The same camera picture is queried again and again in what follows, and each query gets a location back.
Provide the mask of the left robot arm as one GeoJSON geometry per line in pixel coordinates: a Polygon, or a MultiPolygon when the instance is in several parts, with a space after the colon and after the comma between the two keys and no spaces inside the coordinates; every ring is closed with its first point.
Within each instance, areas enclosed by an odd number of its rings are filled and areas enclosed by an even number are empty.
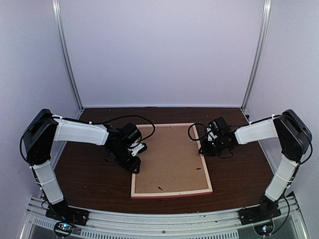
{"type": "Polygon", "coordinates": [[[105,146],[115,156],[118,165],[127,171],[138,174],[141,160],[138,154],[146,149],[140,143],[142,134],[133,123],[122,128],[93,122],[80,122],[42,109],[33,119],[20,138],[20,153],[35,173],[52,212],[61,221],[67,221],[72,211],[65,204],[65,198],[57,182],[50,163],[54,142],[67,141],[105,146]]]}

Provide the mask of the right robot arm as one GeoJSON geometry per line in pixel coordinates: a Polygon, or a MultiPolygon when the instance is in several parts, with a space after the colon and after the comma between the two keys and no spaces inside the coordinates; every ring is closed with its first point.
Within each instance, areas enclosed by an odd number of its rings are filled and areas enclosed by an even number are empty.
{"type": "Polygon", "coordinates": [[[235,147],[255,141],[277,138],[281,146],[281,162],[275,175],[260,198],[256,208],[259,219],[267,219],[274,211],[275,204],[291,185],[303,157],[312,148],[312,134],[304,122],[292,110],[280,115],[272,115],[247,125],[233,129],[223,117],[208,123],[205,135],[200,138],[199,153],[209,156],[221,156],[222,151],[232,151],[235,147]]]}

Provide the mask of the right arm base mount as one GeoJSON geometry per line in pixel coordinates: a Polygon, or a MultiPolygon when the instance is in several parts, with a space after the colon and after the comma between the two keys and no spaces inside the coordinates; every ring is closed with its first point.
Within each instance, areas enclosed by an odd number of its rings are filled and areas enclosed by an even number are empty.
{"type": "Polygon", "coordinates": [[[262,237],[270,236],[274,231],[273,218],[281,215],[278,201],[272,201],[263,194],[259,200],[259,205],[241,208],[238,211],[241,225],[253,224],[257,235],[262,237]]]}

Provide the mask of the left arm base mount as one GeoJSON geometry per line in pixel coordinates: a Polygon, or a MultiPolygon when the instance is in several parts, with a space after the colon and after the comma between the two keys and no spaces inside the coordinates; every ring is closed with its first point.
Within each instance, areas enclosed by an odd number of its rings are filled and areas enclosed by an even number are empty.
{"type": "Polygon", "coordinates": [[[65,198],[56,204],[50,203],[46,194],[44,194],[44,198],[45,202],[48,203],[45,216],[57,220],[54,230],[59,230],[59,236],[66,233],[67,237],[72,234],[76,226],[86,226],[90,214],[88,210],[69,206],[65,198]]]}

